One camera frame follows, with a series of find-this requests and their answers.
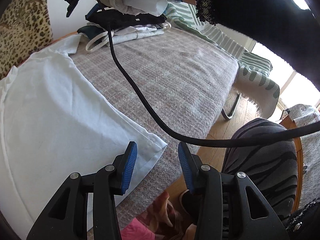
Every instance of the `knit cuff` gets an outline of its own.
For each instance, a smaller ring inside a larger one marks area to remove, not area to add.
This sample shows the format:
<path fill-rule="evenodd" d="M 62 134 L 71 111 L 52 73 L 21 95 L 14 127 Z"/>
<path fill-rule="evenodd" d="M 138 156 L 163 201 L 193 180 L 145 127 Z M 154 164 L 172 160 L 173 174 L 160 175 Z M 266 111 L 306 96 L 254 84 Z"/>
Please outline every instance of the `knit cuff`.
<path fill-rule="evenodd" d="M 209 22 L 212 25 L 216 25 L 215 13 L 212 5 L 212 0 L 196 0 L 196 16 L 199 17 L 202 22 Z"/>

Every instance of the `metal chair leg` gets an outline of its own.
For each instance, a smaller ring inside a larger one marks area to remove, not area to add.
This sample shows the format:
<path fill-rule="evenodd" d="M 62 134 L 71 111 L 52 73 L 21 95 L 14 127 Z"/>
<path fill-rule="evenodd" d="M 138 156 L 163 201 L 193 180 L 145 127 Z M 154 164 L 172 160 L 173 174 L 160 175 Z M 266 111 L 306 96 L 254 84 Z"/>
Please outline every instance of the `metal chair leg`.
<path fill-rule="evenodd" d="M 233 115 L 235 114 L 236 108 L 238 106 L 238 103 L 240 101 L 241 98 L 241 93 L 238 94 L 235 103 L 233 104 L 230 113 L 227 115 L 226 112 L 224 111 L 224 109 L 222 108 L 221 114 L 223 116 L 223 118 L 227 121 L 231 120 L 231 118 L 233 117 Z"/>

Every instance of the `window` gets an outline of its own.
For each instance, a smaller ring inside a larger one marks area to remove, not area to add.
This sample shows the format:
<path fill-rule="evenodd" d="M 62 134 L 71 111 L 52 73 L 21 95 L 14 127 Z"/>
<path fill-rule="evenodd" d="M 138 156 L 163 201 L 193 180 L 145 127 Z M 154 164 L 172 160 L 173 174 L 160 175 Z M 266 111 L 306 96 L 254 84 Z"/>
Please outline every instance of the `window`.
<path fill-rule="evenodd" d="M 308 5 L 304 0 L 294 0 L 294 2 L 301 9 L 308 9 Z M 280 87 L 279 102 L 270 120 L 279 120 L 281 112 L 284 109 L 296 104 L 312 105 L 319 108 L 320 92 L 315 88 L 311 81 L 295 72 L 288 63 L 262 44 L 257 43 L 254 46 L 252 53 L 271 61 L 273 70 L 270 73 L 270 79 L 276 82 Z"/>

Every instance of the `white wall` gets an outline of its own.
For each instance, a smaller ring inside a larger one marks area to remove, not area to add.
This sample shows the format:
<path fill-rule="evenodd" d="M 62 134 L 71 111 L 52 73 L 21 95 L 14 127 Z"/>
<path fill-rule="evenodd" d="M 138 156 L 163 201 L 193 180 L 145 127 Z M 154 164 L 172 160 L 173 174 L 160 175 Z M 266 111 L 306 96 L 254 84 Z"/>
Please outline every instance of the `white wall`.
<path fill-rule="evenodd" d="M 220 24 L 217 24 L 217 27 L 230 38 L 239 43 L 241 46 L 245 47 L 248 51 L 251 51 L 256 44 L 256 41 L 243 35 L 242 33 L 237 33 L 236 31 L 228 29 L 227 27 Z"/>
<path fill-rule="evenodd" d="M 68 3 L 64 0 L 48 0 L 53 38 L 58 39 L 68 33 L 75 32 L 86 25 L 84 16 L 96 4 L 95 0 L 79 0 L 69 18 L 66 18 Z"/>

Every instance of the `leopard print cushion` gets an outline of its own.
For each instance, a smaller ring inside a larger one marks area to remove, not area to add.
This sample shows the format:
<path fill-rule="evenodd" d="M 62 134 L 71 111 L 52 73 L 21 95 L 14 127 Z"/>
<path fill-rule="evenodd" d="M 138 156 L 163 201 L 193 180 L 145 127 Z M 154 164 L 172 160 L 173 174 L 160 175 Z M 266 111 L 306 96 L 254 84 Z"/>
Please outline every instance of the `leopard print cushion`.
<path fill-rule="evenodd" d="M 12 0 L 0 19 L 0 79 L 51 42 L 47 0 Z"/>

